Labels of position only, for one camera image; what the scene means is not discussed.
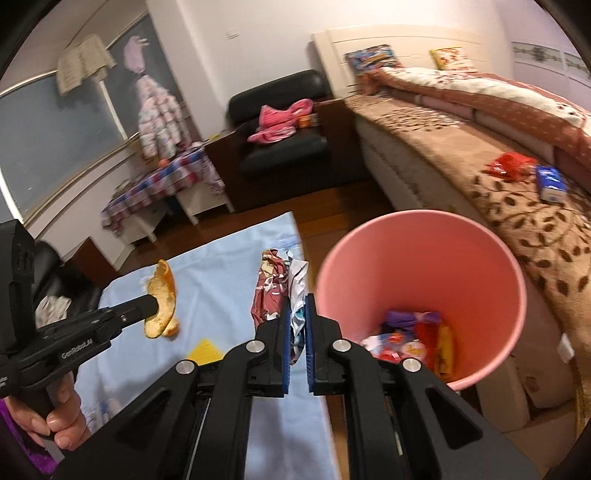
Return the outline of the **left hand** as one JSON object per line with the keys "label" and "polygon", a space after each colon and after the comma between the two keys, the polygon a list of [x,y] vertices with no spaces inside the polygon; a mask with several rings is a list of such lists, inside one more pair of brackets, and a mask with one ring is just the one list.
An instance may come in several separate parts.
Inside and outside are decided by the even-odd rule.
{"label": "left hand", "polygon": [[42,445],[43,437],[54,434],[54,441],[61,450],[73,451],[91,436],[74,383],[72,372],[55,383],[57,405],[47,417],[15,397],[8,396],[3,401],[15,423],[35,443]]}

